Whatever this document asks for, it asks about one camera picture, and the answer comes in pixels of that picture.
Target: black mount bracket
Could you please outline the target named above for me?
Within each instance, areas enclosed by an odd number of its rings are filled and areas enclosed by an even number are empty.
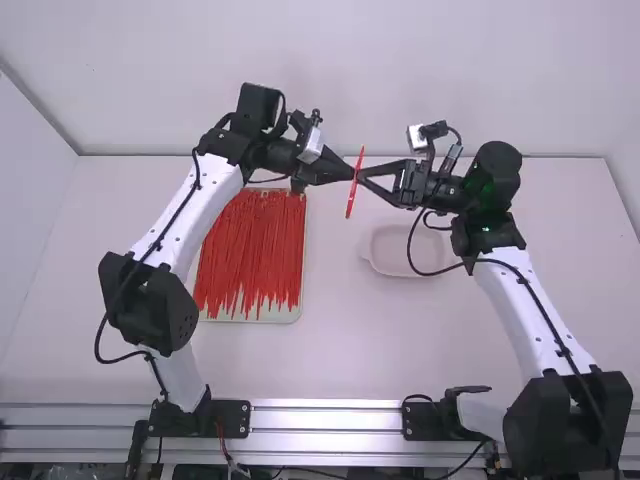
[[[149,437],[247,438],[251,403],[247,400],[214,400],[207,386],[205,396],[193,413],[156,400],[149,415]]]
[[[428,399],[417,395],[409,396],[401,406],[402,435],[410,442],[448,440],[489,440],[489,437],[465,429],[458,418],[456,398],[461,393],[481,393],[491,390],[486,386],[466,386],[448,388],[439,402],[411,401]]]
[[[129,456],[125,464],[125,480],[134,480],[142,461],[147,438],[247,438],[251,431],[251,403],[248,400],[217,400],[207,390],[192,413],[177,405],[156,400],[151,405],[149,420],[138,420],[133,427]]]

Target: white table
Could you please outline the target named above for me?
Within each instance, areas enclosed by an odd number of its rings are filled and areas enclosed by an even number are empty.
[[[104,311],[97,264],[109,249],[125,252],[151,225],[189,161],[80,162],[3,360],[0,402],[150,403],[158,389],[145,362],[101,366],[93,359]],[[604,160],[529,159],[521,174],[513,212],[548,294],[600,367],[623,370],[637,390],[640,245]],[[515,356],[473,279],[463,270],[435,279],[376,274],[356,253],[363,231],[389,217],[409,225],[415,213],[395,210],[361,189],[352,219],[345,221],[347,190],[347,184],[308,190],[303,315],[296,323],[198,326],[194,352],[214,394],[314,399],[307,402],[321,406],[321,399],[393,399],[380,404],[386,405],[382,410],[410,393],[437,397],[464,384],[492,385],[496,398],[515,398],[522,386]],[[107,329],[105,356],[129,350]],[[353,407],[343,405],[345,411]],[[122,436],[126,430],[111,441]],[[73,438],[70,448],[79,442]]]

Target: red plastic stick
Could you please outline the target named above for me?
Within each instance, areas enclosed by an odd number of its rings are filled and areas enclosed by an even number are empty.
[[[356,199],[356,189],[358,188],[358,172],[360,171],[360,166],[362,165],[362,158],[364,157],[364,145],[360,149],[360,156],[358,157],[358,161],[356,162],[356,167],[353,172],[353,180],[351,180],[351,190],[349,191],[349,200],[347,200],[347,212],[344,215],[344,218],[348,219],[351,216],[351,210],[353,209],[353,201]]]

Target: black cable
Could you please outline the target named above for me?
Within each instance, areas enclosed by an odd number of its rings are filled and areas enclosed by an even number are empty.
[[[413,270],[413,272],[416,275],[420,275],[421,277],[435,277],[436,275],[441,275],[443,273],[450,272],[451,270],[455,270],[458,267],[462,267],[464,265],[464,262],[454,263],[453,265],[449,265],[448,267],[442,268],[440,270],[435,270],[433,272],[421,272],[416,268],[416,266],[413,263],[413,259],[411,258],[411,240],[413,239],[413,234],[416,231],[418,222],[420,221],[420,218],[422,218],[422,215],[424,215],[424,212],[427,210],[427,208],[428,206],[422,208],[420,213],[418,213],[418,216],[416,217],[416,219],[413,221],[413,225],[411,225],[411,229],[409,230],[409,237],[407,238],[407,260],[409,261],[409,266],[411,267],[411,270]]]
[[[429,210],[422,216],[422,223],[424,224],[425,227],[427,227],[430,230],[438,230],[439,232],[451,231],[451,228],[452,228],[451,225],[449,225],[448,227],[439,227],[437,225],[430,225],[429,222],[427,222],[427,217],[429,217],[429,215],[431,215],[432,213],[436,213],[436,211]]]
[[[429,200],[427,200],[427,206],[425,206],[420,211],[420,213],[418,213],[418,216],[416,217],[415,221],[413,222],[413,225],[411,226],[411,230],[409,230],[409,236],[407,238],[407,260],[409,261],[409,266],[411,267],[411,270],[413,270],[414,273],[416,273],[417,275],[420,275],[421,277],[434,277],[436,275],[440,275],[440,274],[443,274],[443,273],[446,273],[446,272],[450,272],[451,270],[455,270],[456,268],[464,266],[464,262],[459,262],[459,263],[455,263],[453,265],[450,265],[448,267],[445,267],[445,268],[443,268],[441,270],[436,270],[434,272],[421,272],[420,270],[418,270],[415,267],[415,265],[413,263],[413,260],[411,258],[411,240],[413,238],[413,233],[415,232],[416,226],[418,225],[418,222],[420,221],[420,218],[424,215],[425,211],[428,208],[428,203],[429,203]],[[580,389],[582,390],[584,396],[586,397],[587,403],[589,404],[589,407],[593,411],[593,414],[595,415],[596,420],[598,421],[600,429],[602,430],[602,434],[603,434],[603,436],[605,438],[605,443],[607,444],[607,454],[609,456],[610,463],[613,463],[613,448],[612,448],[612,444],[611,444],[611,441],[610,441],[609,433],[607,431],[607,427],[606,427],[606,425],[604,423],[604,418],[602,417],[602,413],[600,412],[598,404],[597,404],[595,398],[593,397],[593,395],[591,394],[591,391],[589,390],[587,382],[585,381],[584,377],[582,376],[582,373],[580,373],[580,370],[578,370],[578,366],[575,364],[573,358],[571,357],[571,351],[565,345],[564,341],[562,340],[562,337],[558,333],[558,330],[556,329],[555,325],[551,321],[551,318],[549,317],[549,314],[547,313],[547,311],[545,310],[544,306],[542,305],[542,302],[538,298],[538,295],[533,290],[533,287],[529,284],[529,281],[527,280],[527,278],[516,267],[514,267],[513,265],[510,265],[507,262],[503,262],[502,260],[497,260],[495,258],[476,258],[474,260],[474,263],[493,263],[493,264],[496,264],[496,265],[500,265],[500,266],[506,268],[507,270],[509,270],[511,273],[513,273],[518,278],[518,283],[522,284],[527,289],[527,291],[529,292],[529,295],[531,295],[531,298],[533,299],[534,303],[536,304],[536,306],[540,310],[540,314],[542,315],[542,318],[544,319],[545,323],[549,327],[549,330],[551,331],[551,334],[553,335],[556,344],[558,345],[559,355],[565,358],[565,360],[569,364],[569,368],[573,372],[573,375],[578,380],[578,384],[580,385]],[[616,465],[616,466],[613,467],[613,470],[614,470],[614,472],[613,472],[614,473],[614,479],[618,480],[618,478],[620,476],[619,467]]]
[[[269,182],[277,182],[278,180],[284,180],[285,178],[289,178],[289,175],[282,175],[280,177],[269,178],[267,180],[247,180],[247,183],[269,183]]]
[[[158,458],[156,459],[156,465],[160,464],[160,460],[162,459],[162,437],[158,440]]]
[[[453,127],[448,127],[448,128],[449,128],[449,131],[451,133],[453,133],[456,136],[456,138],[458,139],[458,141],[456,143],[458,145],[462,145],[462,135],[460,135],[460,133],[455,128],[453,128]]]
[[[232,115],[233,113],[227,113],[220,120],[218,120],[218,122],[213,126],[213,128],[224,128],[227,125],[227,123],[229,123],[229,120],[231,120]]]
[[[280,468],[280,470],[278,470],[274,475],[271,476],[271,480],[276,480],[276,478],[278,478],[278,476],[284,471],[285,468],[287,467]]]
[[[314,470],[313,468],[305,468],[305,467],[283,467],[283,470],[293,470],[296,472],[307,472],[307,473],[315,473],[316,475],[323,475],[328,478],[337,478],[338,480],[348,480],[347,477],[342,475],[336,475],[335,473],[327,473],[322,470]]]
[[[471,460],[473,460],[473,457],[476,456],[476,454],[480,451],[480,449],[484,446],[485,443],[487,443],[487,440],[483,440],[482,442],[480,442],[478,446],[474,448],[473,451],[469,454],[469,456],[453,470],[450,470],[444,475],[441,475],[436,478],[424,477],[424,480],[445,480],[446,478],[452,477],[453,475],[458,473],[460,470],[462,470],[464,467],[466,467]]]
[[[402,403],[406,402],[407,400],[425,400],[427,402],[433,403],[433,399],[429,395],[423,395],[421,393],[414,393],[413,395],[405,397]]]
[[[133,277],[138,273],[138,271],[140,270],[140,268],[144,264],[145,260],[147,258],[149,258],[149,256],[151,256],[151,254],[155,250],[160,250],[160,248],[162,248],[162,241],[164,240],[164,237],[166,236],[167,232],[173,226],[173,224],[175,223],[175,221],[178,218],[178,216],[180,215],[180,213],[182,213],[182,210],[184,210],[184,208],[187,206],[187,203],[189,203],[189,200],[191,200],[191,197],[193,197],[195,192],[201,188],[201,184],[200,184],[200,163],[198,162],[198,154],[197,154],[195,148],[193,150],[191,150],[191,158],[193,159],[193,163],[194,163],[195,170],[196,170],[195,181],[191,184],[191,189],[189,190],[187,195],[185,195],[184,200],[182,200],[182,202],[180,203],[180,205],[178,206],[178,208],[176,209],[174,214],[171,216],[171,218],[169,219],[169,221],[167,222],[165,227],[162,229],[162,231],[158,235],[158,237],[153,241],[153,243],[151,244],[149,249],[140,257],[140,259],[138,260],[136,265],[131,269],[131,271],[124,278],[124,280],[122,281],[122,283],[120,284],[118,289],[115,291],[115,293],[114,293],[114,295],[113,295],[113,297],[111,299],[111,302],[107,306],[105,314],[102,317],[102,320],[100,321],[100,325],[98,326],[98,330],[96,332],[96,337],[95,337],[94,342],[93,342],[93,354],[94,354],[96,360],[98,361],[98,363],[101,363],[103,365],[113,365],[114,363],[122,362],[124,360],[127,360],[129,358],[135,357],[137,355],[144,355],[145,360],[148,361],[151,364],[151,369],[153,370],[153,374],[156,377],[156,380],[158,381],[158,385],[160,386],[161,394],[165,398],[165,401],[169,400],[169,395],[168,395],[167,389],[165,388],[165,385],[164,385],[162,379],[160,378],[160,373],[158,372],[158,366],[156,365],[155,358],[153,357],[153,355],[151,353],[143,351],[143,350],[137,350],[135,352],[130,352],[130,353],[127,353],[126,355],[122,355],[122,356],[116,357],[116,358],[103,358],[102,355],[100,354],[100,339],[102,338],[102,332],[104,331],[104,327],[107,324],[107,320],[113,314],[113,310],[117,306],[118,301],[120,300],[120,297],[122,296],[122,293],[125,291],[125,289],[129,285],[129,283],[131,282]]]

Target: metal frame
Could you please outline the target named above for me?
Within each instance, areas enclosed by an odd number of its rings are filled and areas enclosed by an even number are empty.
[[[400,401],[252,400],[251,433],[228,440],[247,465],[454,467],[475,442],[407,442]],[[0,404],[4,423],[0,462],[124,463],[136,420],[149,405]],[[158,439],[145,444],[143,462],[157,457]],[[509,466],[499,444],[503,466]],[[225,464],[217,439],[166,438],[168,464]],[[477,456],[467,468],[482,468]],[[640,405],[632,411],[620,458],[622,469],[640,469]]]

